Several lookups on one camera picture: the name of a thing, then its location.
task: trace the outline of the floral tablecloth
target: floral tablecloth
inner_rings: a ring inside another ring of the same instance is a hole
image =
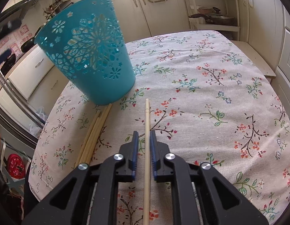
[[[144,109],[158,141],[187,162],[209,162],[273,224],[290,201],[290,121],[259,71],[216,31],[190,31],[126,44],[136,75],[113,103],[92,157],[103,162],[139,132],[136,181],[119,185],[118,221],[142,223]],[[73,170],[95,113],[71,82],[41,133],[29,183],[43,199]],[[151,224],[172,224],[169,183],[151,180]]]

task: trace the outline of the blue plastic basket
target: blue plastic basket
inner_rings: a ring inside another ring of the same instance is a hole
[[[135,82],[112,0],[81,0],[61,11],[35,41],[95,104],[123,97]]]

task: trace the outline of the metal bolt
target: metal bolt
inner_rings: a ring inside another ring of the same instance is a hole
[[[175,158],[175,155],[173,153],[166,154],[166,159],[173,160]]]
[[[202,163],[201,167],[205,170],[209,170],[211,168],[211,165],[207,162]]]
[[[122,160],[123,158],[124,158],[124,156],[123,156],[122,154],[120,154],[120,153],[114,155],[114,159],[117,160],[117,161],[120,161],[120,160]]]
[[[78,169],[80,170],[86,170],[88,168],[88,164],[86,163],[81,163],[78,165]]]

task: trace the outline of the triangular cutout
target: triangular cutout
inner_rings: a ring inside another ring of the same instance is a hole
[[[72,178],[65,186],[64,188],[56,194],[55,197],[53,197],[50,201],[51,206],[55,206],[61,210],[65,210],[68,204],[68,201],[70,199],[70,196],[72,194],[74,185],[76,183],[76,178]]]
[[[229,191],[229,189],[221,183],[220,180],[218,180],[217,178],[213,178],[213,183],[216,187],[222,206],[225,210],[239,205],[240,201],[238,200],[238,198],[235,197]]]

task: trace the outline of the bundle of chopsticks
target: bundle of chopsticks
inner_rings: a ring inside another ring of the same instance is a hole
[[[98,141],[98,137],[100,136],[101,129],[105,123],[105,120],[111,108],[112,108],[112,104],[109,104],[103,109],[103,112],[101,115],[100,115],[101,111],[98,110],[96,112],[96,115],[83,141],[81,150],[79,152],[79,155],[75,163],[75,167],[77,167],[81,163],[90,164],[91,158],[93,156],[93,152],[96,147],[96,143]]]

